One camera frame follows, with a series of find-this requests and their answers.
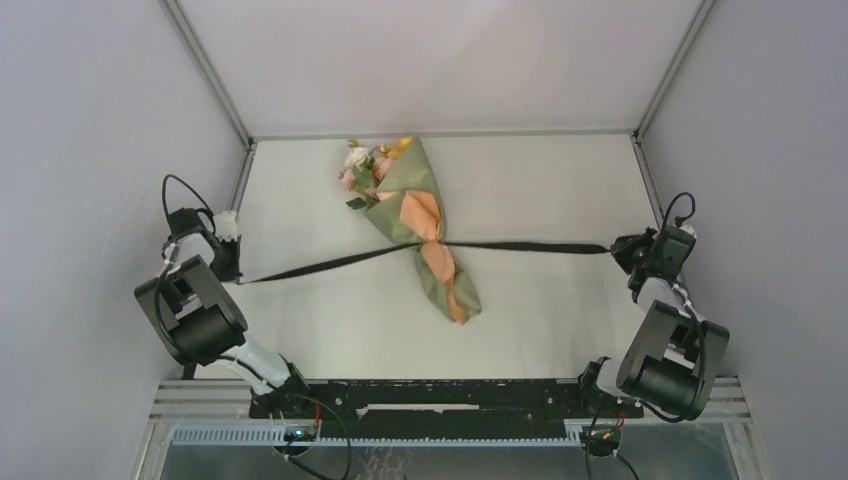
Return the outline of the yellow fake flower stem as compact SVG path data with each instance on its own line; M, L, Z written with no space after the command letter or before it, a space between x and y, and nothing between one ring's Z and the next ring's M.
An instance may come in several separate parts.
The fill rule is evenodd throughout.
M415 140L415 136L404 137L392 145L381 144L378 151L382 157L397 159Z

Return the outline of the pink fake flower stem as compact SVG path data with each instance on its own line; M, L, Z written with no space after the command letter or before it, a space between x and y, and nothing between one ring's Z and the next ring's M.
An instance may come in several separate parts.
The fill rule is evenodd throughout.
M395 159L371 154L353 156L345 160L345 168L339 174L342 187L358 194L366 201L377 200L377 188L382 183Z

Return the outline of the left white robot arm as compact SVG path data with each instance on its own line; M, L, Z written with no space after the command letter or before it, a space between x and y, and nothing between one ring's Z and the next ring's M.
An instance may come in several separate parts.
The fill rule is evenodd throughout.
M246 381L257 407L298 417L313 392L294 363L249 334L244 314L207 263L199 234L168 241L162 267L134 297L166 351L182 366L219 366Z

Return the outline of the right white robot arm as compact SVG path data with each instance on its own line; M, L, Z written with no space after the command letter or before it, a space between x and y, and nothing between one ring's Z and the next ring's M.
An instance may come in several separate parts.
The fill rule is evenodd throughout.
M633 405L677 423L705 409L730 334L697 312L680 281L696 241L695 230L683 225L620 237L612 245L645 317L622 358L602 356L580 376L578 402L587 414Z

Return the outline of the orange wrapping paper sheet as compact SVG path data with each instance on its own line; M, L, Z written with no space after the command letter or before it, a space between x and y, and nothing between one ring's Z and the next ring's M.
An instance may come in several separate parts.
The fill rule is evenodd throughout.
M426 150L416 140L395 159L377 188L366 218L395 245L409 245L423 290L449 320L460 325L479 315L477 290L444 243L447 221Z

